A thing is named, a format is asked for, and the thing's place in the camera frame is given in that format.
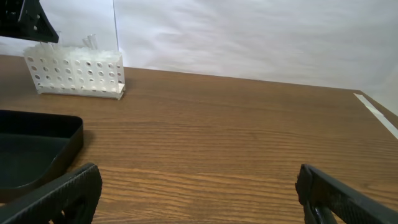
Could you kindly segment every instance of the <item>wood grain surface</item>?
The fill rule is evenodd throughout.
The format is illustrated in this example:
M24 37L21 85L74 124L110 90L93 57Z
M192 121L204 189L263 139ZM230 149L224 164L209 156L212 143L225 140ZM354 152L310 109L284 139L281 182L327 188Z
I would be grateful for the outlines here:
M294 189L303 163L398 210L398 141L360 91L125 73L120 101L37 95L23 59L0 57L0 109L83 118L71 169L101 171L93 223L303 223Z

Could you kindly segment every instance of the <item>white tape strip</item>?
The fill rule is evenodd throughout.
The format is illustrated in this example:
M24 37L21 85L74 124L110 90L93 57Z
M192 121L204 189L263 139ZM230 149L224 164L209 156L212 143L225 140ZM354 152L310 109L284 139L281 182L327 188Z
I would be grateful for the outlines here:
M373 115L391 132L392 135L398 139L398 129L391 124L391 122L378 111L363 95L355 94L359 100L373 113Z

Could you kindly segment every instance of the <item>black object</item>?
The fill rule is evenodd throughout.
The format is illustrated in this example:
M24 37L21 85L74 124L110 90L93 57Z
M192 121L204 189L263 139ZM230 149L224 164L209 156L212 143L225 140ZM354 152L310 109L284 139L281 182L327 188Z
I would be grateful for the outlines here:
M97 166L86 164L0 207L0 223L91 223L101 187Z
M42 42L58 42L39 0L0 0L0 35Z
M295 186L306 224L337 223L331 211L347 224L398 223L397 212L310 165L301 166Z
M79 117L0 110L0 203L64 174L82 146Z

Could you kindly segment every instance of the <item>black plastic bin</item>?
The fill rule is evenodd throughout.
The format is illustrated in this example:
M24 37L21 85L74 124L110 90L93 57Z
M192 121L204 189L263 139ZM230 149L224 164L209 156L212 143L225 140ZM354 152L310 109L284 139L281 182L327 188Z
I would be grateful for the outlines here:
M0 203L64 174L82 147L79 117L0 110Z

